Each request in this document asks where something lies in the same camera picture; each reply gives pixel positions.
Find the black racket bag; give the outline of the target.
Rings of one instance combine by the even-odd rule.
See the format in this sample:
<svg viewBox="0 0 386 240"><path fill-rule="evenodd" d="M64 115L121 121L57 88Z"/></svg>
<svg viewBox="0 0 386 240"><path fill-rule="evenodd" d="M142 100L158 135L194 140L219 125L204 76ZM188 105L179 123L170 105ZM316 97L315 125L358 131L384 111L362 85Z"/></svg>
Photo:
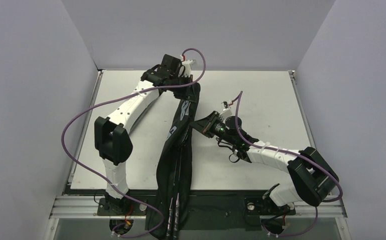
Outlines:
<svg viewBox="0 0 386 240"><path fill-rule="evenodd" d="M157 194L153 204L162 214L147 213L146 229L158 240L177 240L185 223L192 183L192 128L201 85L191 86L192 101L180 100L156 170Z"/></svg>

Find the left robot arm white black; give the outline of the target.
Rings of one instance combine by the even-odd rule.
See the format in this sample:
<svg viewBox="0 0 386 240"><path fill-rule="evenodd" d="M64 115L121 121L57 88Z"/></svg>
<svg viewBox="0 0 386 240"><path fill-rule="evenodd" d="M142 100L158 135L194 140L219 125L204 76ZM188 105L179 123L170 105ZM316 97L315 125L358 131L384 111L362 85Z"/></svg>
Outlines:
<svg viewBox="0 0 386 240"><path fill-rule="evenodd" d="M192 113L192 104L198 101L198 87L191 74L193 59L164 55L162 62L145 71L132 97L125 100L107 117L98 117L94 122L94 144L102 158L107 185L105 199L117 215L124 215L130 201L124 197L129 190L126 180L126 161L133 151L130 132L144 112L165 91L171 91L180 100L168 139L172 135L185 135L186 125Z"/></svg>

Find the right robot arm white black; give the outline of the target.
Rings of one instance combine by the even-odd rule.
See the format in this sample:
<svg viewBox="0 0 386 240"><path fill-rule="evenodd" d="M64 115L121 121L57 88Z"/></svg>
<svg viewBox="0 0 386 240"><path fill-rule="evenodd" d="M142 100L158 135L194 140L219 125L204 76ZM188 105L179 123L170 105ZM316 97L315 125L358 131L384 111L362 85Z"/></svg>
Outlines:
<svg viewBox="0 0 386 240"><path fill-rule="evenodd" d="M257 138L242 129L241 119L229 116L223 119L214 111L190 126L202 135L228 144L228 148L238 159L251 164L263 164L289 174L291 183L273 185L264 194L264 209L277 214L286 205L305 202L317 207L327 203L328 194L339 186L339 178L313 147L302 150L279 148Z"/></svg>

